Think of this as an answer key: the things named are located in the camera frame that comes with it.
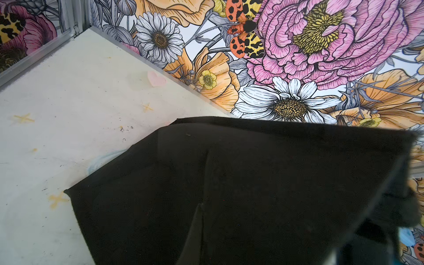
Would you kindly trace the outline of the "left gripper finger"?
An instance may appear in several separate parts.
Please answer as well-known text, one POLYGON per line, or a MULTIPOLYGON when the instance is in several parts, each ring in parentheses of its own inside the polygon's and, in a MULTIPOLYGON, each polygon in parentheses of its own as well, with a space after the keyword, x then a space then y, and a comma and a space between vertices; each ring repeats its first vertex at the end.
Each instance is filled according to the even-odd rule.
POLYGON ((198 204, 176 265, 201 265, 203 247, 203 203, 198 204))

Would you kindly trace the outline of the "black canvas bag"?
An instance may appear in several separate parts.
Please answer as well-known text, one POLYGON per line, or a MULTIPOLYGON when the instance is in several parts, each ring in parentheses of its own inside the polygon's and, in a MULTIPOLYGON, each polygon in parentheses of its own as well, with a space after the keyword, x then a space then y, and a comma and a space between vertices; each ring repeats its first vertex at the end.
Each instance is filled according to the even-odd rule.
POLYGON ((420 222, 413 131, 174 121, 65 193, 98 265, 176 265, 203 203, 201 265, 390 265, 420 222))

